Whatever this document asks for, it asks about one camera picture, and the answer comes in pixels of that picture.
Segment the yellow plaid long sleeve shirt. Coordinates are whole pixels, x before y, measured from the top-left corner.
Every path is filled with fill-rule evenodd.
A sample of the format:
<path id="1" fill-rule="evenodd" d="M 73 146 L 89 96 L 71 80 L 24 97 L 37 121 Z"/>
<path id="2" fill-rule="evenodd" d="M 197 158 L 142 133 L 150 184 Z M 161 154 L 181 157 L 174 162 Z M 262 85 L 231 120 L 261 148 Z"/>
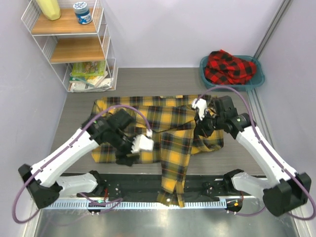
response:
<path id="1" fill-rule="evenodd" d="M 224 132 L 195 132 L 196 113 L 191 104 L 197 95 L 102 97 L 95 100 L 91 114 L 94 116 L 110 106 L 122 104 L 139 110 L 126 111 L 136 122 L 125 129 L 129 136 L 146 132 L 146 117 L 153 131 L 154 149 L 129 156 L 132 164 L 161 164 L 161 190 L 157 201 L 165 205 L 184 207 L 184 186 L 190 157 L 199 153 L 214 152 L 224 146 Z"/>

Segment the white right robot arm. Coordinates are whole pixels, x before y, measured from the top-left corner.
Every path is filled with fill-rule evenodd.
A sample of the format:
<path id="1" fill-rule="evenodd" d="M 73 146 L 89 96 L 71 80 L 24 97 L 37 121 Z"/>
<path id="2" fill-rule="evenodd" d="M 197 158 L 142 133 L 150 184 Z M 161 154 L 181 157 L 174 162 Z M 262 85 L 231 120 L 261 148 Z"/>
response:
<path id="1" fill-rule="evenodd" d="M 259 127 L 249 114 L 238 114 L 231 97 L 215 99 L 215 115 L 207 111 L 204 99 L 194 99 L 196 129 L 199 135 L 212 135 L 223 130 L 230 134 L 252 155 L 264 172 L 266 179 L 256 178 L 236 169 L 223 176 L 225 193 L 234 195 L 245 192 L 263 201 L 266 209 L 279 217 L 308 201 L 312 180 L 307 173 L 299 174 L 287 164 L 263 137 Z"/>

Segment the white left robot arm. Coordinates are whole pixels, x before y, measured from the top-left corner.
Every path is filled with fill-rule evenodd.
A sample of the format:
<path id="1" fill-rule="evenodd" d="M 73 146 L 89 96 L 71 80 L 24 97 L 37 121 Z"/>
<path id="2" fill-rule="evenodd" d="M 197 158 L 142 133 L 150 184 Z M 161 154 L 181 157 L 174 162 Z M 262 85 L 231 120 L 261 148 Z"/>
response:
<path id="1" fill-rule="evenodd" d="M 123 132 L 133 121 L 133 117 L 123 109 L 107 117 L 100 116 L 93 122 L 87 120 L 49 156 L 33 165 L 20 166 L 18 172 L 37 208 L 48 207 L 58 198 L 78 193 L 93 197 L 103 195 L 106 182 L 97 171 L 77 176 L 63 177 L 62 174 L 103 143 L 109 143 L 124 156 L 139 152 L 144 135 L 127 136 Z"/>

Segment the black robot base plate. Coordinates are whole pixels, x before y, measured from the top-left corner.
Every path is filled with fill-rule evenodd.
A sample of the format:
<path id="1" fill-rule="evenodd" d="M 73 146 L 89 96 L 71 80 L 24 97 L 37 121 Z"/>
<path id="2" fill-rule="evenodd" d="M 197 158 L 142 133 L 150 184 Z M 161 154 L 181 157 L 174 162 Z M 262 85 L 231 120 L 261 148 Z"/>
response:
<path id="1" fill-rule="evenodd" d="M 110 200 L 123 198 L 128 202 L 156 202 L 161 193 L 161 175 L 157 174 L 101 174 L 106 189 L 101 193 Z M 187 175 L 184 184 L 185 202 L 215 201 L 220 197 L 248 196 L 244 191 L 229 191 L 223 177 L 216 175 Z"/>

